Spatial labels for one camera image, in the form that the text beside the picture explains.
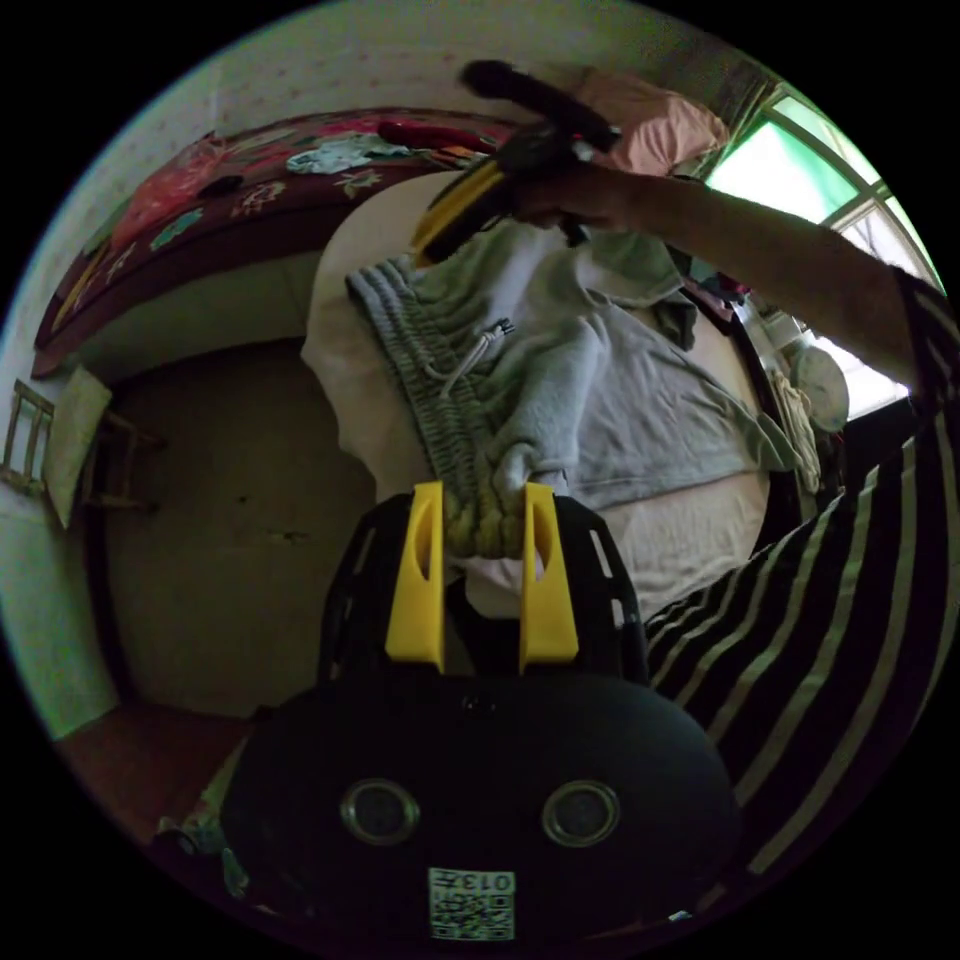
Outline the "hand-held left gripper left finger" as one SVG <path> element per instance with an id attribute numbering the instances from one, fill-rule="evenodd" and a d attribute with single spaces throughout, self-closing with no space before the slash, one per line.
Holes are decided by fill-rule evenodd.
<path id="1" fill-rule="evenodd" d="M 386 654 L 394 663 L 445 668 L 444 493 L 440 482 L 416 485 L 403 539 Z"/>

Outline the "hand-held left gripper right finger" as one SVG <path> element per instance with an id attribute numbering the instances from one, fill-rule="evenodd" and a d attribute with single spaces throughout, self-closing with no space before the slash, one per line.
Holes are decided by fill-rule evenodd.
<path id="1" fill-rule="evenodd" d="M 521 671 L 567 666 L 579 652 L 554 491 L 525 486 Z"/>

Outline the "person's right hand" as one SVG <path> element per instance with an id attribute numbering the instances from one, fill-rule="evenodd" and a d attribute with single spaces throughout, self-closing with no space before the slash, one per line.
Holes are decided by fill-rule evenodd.
<path id="1" fill-rule="evenodd" d="M 565 220 L 601 229 L 642 228 L 651 203 L 669 184 L 661 177 L 579 164 L 517 187 L 512 216 L 543 228 Z"/>

